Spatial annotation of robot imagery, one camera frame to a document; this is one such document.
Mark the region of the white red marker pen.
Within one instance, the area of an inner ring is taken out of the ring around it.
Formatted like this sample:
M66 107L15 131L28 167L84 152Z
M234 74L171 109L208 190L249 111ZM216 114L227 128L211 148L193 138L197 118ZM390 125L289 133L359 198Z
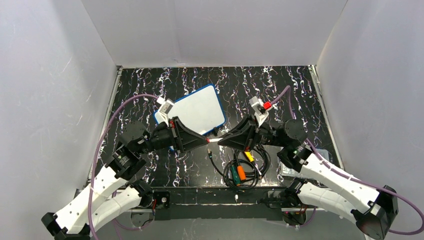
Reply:
M221 140L221 138L209 138L208 139L208 142L209 143L217 143L217 142L219 142Z

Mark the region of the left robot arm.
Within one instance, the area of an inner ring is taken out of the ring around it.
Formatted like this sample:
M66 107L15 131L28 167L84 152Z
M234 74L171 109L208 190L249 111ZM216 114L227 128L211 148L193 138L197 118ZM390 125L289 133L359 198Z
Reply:
M46 213L41 221L55 240L89 240L96 231L152 194L142 180L130 180L145 166L143 154L173 148L188 152L209 143L178 117L160 123L152 133L140 121L129 123L108 162L69 204Z

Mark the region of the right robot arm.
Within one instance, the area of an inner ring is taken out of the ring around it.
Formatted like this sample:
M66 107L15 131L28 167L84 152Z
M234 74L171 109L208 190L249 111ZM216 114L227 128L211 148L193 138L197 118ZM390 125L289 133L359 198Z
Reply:
M218 145L243 152L259 145L281 147L277 157L286 167L326 187L301 180L294 186L301 203L338 214L370 238L383 240L399 212L398 199L393 195L395 189L388 185L365 185L316 153L307 137L303 122L298 119L273 127L259 125L253 117L246 117L224 134Z

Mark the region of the blue framed whiteboard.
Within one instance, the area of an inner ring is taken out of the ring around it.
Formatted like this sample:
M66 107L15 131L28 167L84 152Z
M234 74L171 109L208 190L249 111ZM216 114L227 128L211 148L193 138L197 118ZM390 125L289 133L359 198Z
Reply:
M186 127L204 136L227 121L214 84L203 86L177 99L167 116L178 117Z

